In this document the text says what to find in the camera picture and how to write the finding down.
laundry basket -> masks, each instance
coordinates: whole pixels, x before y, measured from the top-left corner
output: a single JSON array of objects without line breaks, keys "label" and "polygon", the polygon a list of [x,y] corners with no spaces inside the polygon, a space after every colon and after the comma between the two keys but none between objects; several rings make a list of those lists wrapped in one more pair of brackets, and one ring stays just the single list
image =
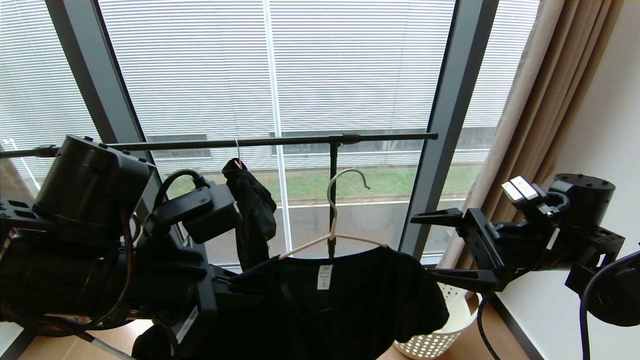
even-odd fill
[{"label": "laundry basket", "polygon": [[[406,343],[394,342],[394,346],[412,359],[435,359],[453,344],[462,330],[469,327],[477,316],[477,309],[471,313],[465,298],[466,290],[438,283],[449,310],[449,320],[442,329],[429,335],[417,335]],[[478,304],[482,296],[476,293]]]}]

white corrugated siding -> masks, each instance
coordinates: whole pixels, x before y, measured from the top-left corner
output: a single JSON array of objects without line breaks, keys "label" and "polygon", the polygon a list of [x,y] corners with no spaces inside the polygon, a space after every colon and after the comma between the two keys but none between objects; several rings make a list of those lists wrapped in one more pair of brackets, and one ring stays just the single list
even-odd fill
[{"label": "white corrugated siding", "polygon": [[[503,0],[465,127],[496,126],[537,1]],[[109,35],[143,130],[209,139],[274,131],[262,1],[101,0]],[[426,127],[452,1],[272,1],[283,131]],[[20,149],[97,137],[45,5],[0,0],[0,139]],[[164,172],[218,171],[211,159],[157,159]],[[483,161],[458,150],[454,162]],[[269,147],[243,148],[252,168],[276,168]],[[340,165],[415,165],[418,152],[340,155]],[[287,168],[328,165],[326,154],[285,155]],[[49,160],[28,159],[36,176]]]},{"label": "white corrugated siding", "polygon": [[[0,0],[0,143],[61,144],[68,133],[99,136],[41,0]],[[14,150],[4,144],[5,150]],[[36,177],[51,159],[25,158]],[[24,178],[21,161],[14,161]]]}]

black t-shirt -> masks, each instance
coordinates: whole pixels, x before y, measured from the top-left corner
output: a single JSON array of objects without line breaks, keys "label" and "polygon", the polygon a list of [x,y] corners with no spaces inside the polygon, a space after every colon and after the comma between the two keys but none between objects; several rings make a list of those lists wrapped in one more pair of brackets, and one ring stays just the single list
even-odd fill
[{"label": "black t-shirt", "polygon": [[430,334],[449,317],[422,265],[385,247],[335,259],[274,257],[233,277],[230,289],[264,301],[222,311],[195,359],[376,359],[394,340]]}]

black jacket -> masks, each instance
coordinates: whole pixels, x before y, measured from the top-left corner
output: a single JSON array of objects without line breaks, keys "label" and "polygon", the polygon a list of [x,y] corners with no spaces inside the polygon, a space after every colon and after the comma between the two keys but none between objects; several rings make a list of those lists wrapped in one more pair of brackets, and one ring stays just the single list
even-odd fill
[{"label": "black jacket", "polygon": [[276,203],[271,193],[246,169],[237,158],[222,168],[227,186],[234,196],[243,221],[236,228],[236,247],[243,271],[269,259],[267,241],[276,234],[273,213]]}]

black garment hanging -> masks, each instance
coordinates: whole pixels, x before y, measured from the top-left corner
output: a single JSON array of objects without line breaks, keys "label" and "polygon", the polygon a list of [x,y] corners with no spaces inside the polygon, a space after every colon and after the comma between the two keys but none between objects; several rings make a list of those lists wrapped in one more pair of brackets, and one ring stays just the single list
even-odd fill
[{"label": "black garment hanging", "polygon": [[243,221],[236,228],[236,247],[243,271],[269,259],[267,241],[276,235],[273,213],[276,203],[271,193],[247,170],[242,161],[233,158],[222,168],[227,186],[237,202]]},{"label": "black garment hanging", "polygon": [[[431,274],[385,247],[334,259],[276,256],[228,283],[231,291],[264,299],[241,309],[220,307],[190,359],[374,360],[394,340],[430,334],[449,317]],[[152,329],[136,340],[134,354],[168,359],[158,353],[168,338]],[[154,356],[144,356],[151,351]]]}]

